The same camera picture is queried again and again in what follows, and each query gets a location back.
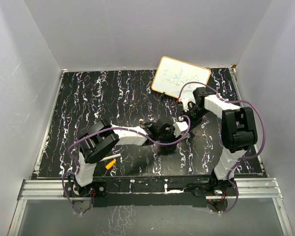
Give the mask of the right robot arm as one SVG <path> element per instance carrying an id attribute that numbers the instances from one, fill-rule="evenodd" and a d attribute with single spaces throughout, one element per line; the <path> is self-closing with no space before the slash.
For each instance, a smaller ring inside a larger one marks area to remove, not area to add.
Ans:
<path id="1" fill-rule="evenodd" d="M 190 119 L 190 130 L 201 124 L 203 117 L 212 112 L 221 119 L 220 136 L 223 144 L 220 159 L 212 170 L 207 191 L 221 195 L 232 184 L 233 165 L 258 140 L 254 112 L 250 107 L 229 103 L 219 93 L 209 92 L 205 87 L 193 91 L 194 99 L 178 98 L 183 105 L 182 115 Z"/>

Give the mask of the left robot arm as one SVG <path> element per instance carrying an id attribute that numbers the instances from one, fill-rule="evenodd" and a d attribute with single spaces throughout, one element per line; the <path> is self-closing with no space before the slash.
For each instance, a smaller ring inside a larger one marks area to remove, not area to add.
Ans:
<path id="1" fill-rule="evenodd" d="M 75 172 L 68 171 L 68 185 L 74 194 L 87 196 L 92 189 L 93 173 L 97 163 L 103 161 L 116 146 L 134 145 L 175 146 L 188 129 L 186 122 L 159 119 L 156 122 L 139 120 L 135 127 L 110 124 L 106 119 L 96 123 L 72 144 L 68 153 L 75 160 Z"/>

